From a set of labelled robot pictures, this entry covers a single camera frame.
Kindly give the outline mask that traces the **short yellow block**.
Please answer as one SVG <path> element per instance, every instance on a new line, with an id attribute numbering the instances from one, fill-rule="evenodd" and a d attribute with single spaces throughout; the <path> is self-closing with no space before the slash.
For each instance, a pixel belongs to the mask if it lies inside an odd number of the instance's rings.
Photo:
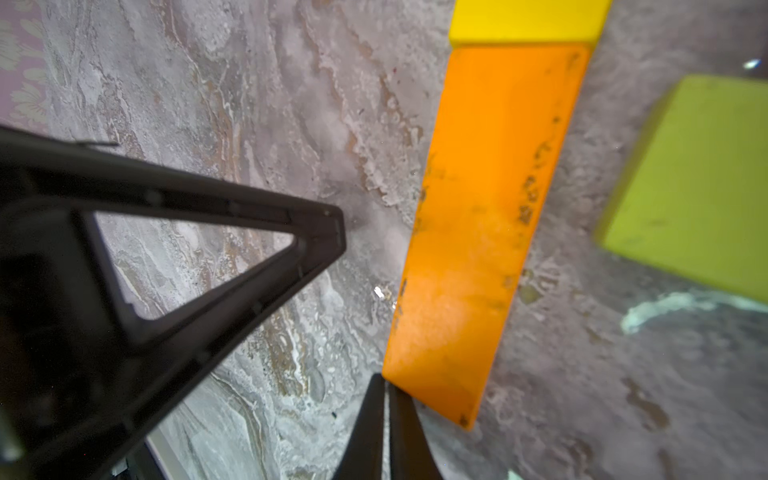
<path id="1" fill-rule="evenodd" d="M 458 0 L 449 29 L 452 46 L 595 44 L 611 0 Z"/>

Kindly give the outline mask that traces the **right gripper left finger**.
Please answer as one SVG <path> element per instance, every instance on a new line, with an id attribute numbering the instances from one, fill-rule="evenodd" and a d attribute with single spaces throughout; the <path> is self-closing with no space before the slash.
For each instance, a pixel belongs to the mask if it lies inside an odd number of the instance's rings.
<path id="1" fill-rule="evenodd" d="M 374 374 L 333 480 L 380 480 L 382 476 L 385 381 Z"/>

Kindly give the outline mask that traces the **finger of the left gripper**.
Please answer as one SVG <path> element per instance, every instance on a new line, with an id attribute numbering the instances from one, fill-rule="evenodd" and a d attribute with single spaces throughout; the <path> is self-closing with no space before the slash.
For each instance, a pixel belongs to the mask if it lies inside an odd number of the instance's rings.
<path id="1" fill-rule="evenodd" d="M 292 242 L 146 319 L 120 289 L 100 213 L 281 232 Z M 3 128 L 2 477 L 105 477 L 345 249 L 336 206 Z"/>

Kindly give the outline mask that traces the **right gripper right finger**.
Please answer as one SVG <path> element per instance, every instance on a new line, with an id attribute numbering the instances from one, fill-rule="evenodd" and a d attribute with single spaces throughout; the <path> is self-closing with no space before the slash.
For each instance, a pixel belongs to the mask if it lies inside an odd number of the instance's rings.
<path id="1" fill-rule="evenodd" d="M 442 480 L 413 399 L 388 384 L 390 469 L 392 480 Z"/>

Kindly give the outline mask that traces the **orange block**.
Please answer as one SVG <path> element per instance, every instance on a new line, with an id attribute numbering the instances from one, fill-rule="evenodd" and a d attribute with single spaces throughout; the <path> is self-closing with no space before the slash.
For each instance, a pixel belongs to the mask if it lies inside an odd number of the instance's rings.
<path id="1" fill-rule="evenodd" d="M 449 58 L 384 377 L 470 429 L 589 63 L 579 43 Z"/>

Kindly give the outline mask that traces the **lime green block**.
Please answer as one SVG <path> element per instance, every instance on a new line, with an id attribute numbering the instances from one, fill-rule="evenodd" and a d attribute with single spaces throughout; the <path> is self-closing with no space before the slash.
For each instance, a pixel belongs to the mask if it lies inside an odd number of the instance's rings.
<path id="1" fill-rule="evenodd" d="M 689 75 L 653 107 L 594 232 L 602 248 L 767 301 L 767 83 Z"/>

